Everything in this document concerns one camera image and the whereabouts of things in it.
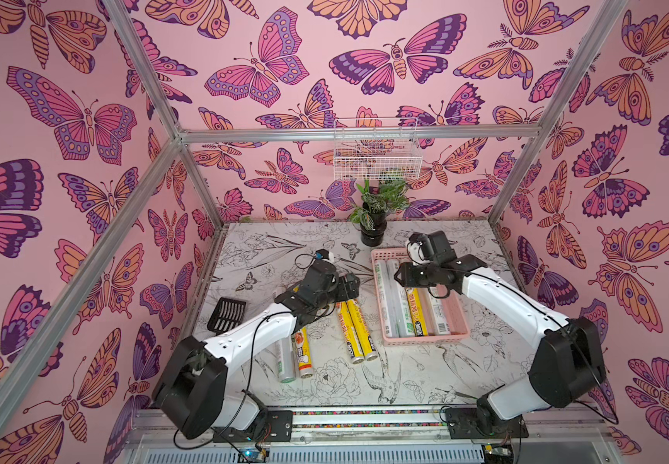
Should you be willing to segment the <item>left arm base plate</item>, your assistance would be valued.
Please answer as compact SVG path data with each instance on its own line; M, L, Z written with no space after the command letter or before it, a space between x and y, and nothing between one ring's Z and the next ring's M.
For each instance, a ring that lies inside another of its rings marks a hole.
M224 433L214 431L214 443L229 442L261 445L263 443L288 443L292 439L294 414L291 410L265 410L247 429L230 427Z

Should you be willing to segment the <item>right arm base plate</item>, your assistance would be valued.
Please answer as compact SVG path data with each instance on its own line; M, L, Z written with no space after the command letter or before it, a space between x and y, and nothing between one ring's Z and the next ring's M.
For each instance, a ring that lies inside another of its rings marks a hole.
M504 440L529 437L522 416L503 421L488 411L467 405L446 406L440 415L451 439Z

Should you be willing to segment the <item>pink plastic basket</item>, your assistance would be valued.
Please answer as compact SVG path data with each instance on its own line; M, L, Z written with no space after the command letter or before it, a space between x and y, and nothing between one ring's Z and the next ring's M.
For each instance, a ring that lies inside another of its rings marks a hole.
M386 338L384 334L384 322L381 316L381 308L378 297L378 291L376 287L376 278L374 272L374 262L376 260L384 260L385 262L388 259L397 259L399 263L408 262L407 251L405 249L374 249L371 253L371 264L374 273L374 282L375 282L375 294L376 301L378 305L377 313L380 317L380 325L382 331L383 342L386 345L416 345L416 344L429 344L429 343L455 343L460 342L468 338L471 334L470 324L467 320L463 307L460 300L457 296L452 295L446 299L442 299L442 304L444 307L444 312L446 313L446 318L448 319L448 324L450 327L451 334L449 336L438 336L436 334L435 323L433 316L430 310L430 305L427 297L428 289L417 288L419 290L419 296L421 298L421 303L423 305L423 310L427 322L427 332L428 336L414 336L413 338L400 338L399 333L397 338ZM388 282L388 271L386 271L386 281ZM392 302L392 315L395 318L397 330L398 323L396 319L396 311L394 300L392 299L392 292L390 292L390 301Z

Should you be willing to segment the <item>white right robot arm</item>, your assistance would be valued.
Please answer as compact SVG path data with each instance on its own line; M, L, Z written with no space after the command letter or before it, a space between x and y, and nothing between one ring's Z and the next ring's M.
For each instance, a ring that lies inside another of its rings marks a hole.
M477 400L477 419L485 429L525 413L564 408L601 388L607 378L597 326L569 318L505 282L478 257L457 256L442 231L414 233L408 261L394 279L404 288L444 288L486 307L510 325L535 350L529 372Z

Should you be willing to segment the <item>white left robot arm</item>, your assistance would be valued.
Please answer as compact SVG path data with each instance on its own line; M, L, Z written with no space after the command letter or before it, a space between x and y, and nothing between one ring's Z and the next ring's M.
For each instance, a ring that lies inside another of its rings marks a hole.
M325 259L313 261L303 280L276 295L255 317L211 338L189 336L179 342L152 393L154 406L189 440L211 428L222 433L257 425L265 406L248 388L241 396L228 392L229 378L261 351L291 338L334 305L357 299L360 287L356 275L340 274Z

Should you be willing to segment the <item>yellow red wrap roll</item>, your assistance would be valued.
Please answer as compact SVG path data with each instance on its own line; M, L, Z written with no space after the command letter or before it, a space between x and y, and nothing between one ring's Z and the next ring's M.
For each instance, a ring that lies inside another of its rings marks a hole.
M313 376L314 368L306 328L301 328L293 334L294 348L297 357L298 373L301 379Z

